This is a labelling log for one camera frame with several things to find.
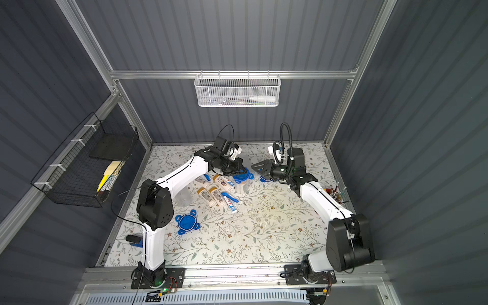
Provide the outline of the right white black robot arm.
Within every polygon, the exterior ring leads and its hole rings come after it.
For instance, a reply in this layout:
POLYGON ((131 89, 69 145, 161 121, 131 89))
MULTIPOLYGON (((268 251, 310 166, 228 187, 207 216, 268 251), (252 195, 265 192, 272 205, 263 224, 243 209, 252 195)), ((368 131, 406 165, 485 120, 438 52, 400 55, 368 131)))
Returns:
POLYGON ((340 206, 318 179, 307 172, 303 150, 288 149, 287 163, 276 156, 252 165, 252 170, 267 180, 287 184, 327 224, 325 250, 305 255, 297 272, 307 281, 328 271, 353 271, 376 260, 369 220, 340 206))

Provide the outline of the blue-lid clear jar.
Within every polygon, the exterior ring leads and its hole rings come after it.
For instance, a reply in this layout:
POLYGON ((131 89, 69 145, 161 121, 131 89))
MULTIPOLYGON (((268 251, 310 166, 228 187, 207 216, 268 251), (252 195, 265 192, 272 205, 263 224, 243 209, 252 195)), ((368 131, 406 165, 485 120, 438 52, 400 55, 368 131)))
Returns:
POLYGON ((246 171, 244 174, 233 176, 235 191, 241 195, 249 194, 250 184, 254 180, 254 174, 248 168, 246 168, 246 171))
POLYGON ((179 207, 188 207, 192 204, 192 194, 188 188, 183 188, 176 196, 176 203, 179 207))

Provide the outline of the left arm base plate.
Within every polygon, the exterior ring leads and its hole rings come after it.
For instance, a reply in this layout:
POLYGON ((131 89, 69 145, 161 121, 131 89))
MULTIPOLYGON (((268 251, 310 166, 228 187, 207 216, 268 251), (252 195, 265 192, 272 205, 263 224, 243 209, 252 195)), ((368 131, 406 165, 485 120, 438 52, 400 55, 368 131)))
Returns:
POLYGON ((182 288, 185 274, 185 268, 160 267, 155 271, 150 271, 144 266, 138 266, 131 274, 131 289, 182 288))

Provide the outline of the blue jar lid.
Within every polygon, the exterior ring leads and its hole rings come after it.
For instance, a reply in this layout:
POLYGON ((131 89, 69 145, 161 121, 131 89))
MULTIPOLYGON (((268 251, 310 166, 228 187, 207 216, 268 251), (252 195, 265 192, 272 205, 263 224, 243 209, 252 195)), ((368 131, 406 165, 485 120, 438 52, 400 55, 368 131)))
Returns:
POLYGON ((197 211, 195 209, 184 215, 177 215, 175 217, 175 221, 177 222, 178 226, 178 235, 185 235, 188 232, 199 230, 201 228, 201 224, 197 219, 197 211))

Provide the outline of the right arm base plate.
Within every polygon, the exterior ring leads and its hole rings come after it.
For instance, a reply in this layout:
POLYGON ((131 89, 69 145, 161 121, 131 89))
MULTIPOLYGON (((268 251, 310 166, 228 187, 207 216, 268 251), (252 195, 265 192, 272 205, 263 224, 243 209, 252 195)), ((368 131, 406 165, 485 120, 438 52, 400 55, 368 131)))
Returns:
POLYGON ((333 285, 337 283, 333 271, 313 272, 303 264, 286 264, 280 273, 287 285, 333 285))

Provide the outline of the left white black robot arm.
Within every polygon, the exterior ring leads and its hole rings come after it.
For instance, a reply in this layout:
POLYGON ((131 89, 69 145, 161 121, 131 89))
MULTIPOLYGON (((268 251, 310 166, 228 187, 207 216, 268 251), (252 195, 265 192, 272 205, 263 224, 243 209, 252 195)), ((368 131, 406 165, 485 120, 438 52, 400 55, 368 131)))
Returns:
POLYGON ((151 287, 162 286, 167 278, 163 237, 165 227, 174 218, 173 199, 188 184, 211 170, 217 169, 224 176, 246 173, 243 160, 238 156, 240 153, 241 148, 236 144, 223 148, 209 146, 195 152, 189 161, 172 173, 142 183, 137 213, 145 229, 142 239, 144 258, 137 271, 151 287))

